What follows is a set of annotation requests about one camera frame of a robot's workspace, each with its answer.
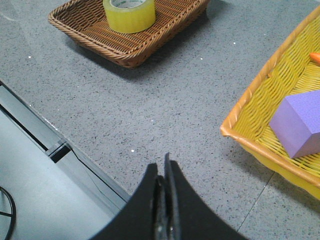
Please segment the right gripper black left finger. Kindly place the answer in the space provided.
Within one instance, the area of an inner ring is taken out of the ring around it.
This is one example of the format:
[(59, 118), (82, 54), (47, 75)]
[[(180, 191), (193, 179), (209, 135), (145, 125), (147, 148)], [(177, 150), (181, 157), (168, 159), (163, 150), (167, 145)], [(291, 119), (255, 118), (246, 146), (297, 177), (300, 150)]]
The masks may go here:
[(138, 188), (123, 209), (93, 240), (165, 240), (167, 210), (164, 178), (149, 164)]

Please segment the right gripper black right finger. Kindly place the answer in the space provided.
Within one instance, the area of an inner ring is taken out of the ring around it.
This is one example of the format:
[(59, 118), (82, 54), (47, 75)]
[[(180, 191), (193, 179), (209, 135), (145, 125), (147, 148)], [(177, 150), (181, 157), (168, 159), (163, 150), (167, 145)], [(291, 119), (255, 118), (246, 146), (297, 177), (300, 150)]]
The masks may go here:
[(170, 200), (170, 240), (244, 240), (245, 237), (219, 218), (194, 191), (178, 163), (164, 157)]

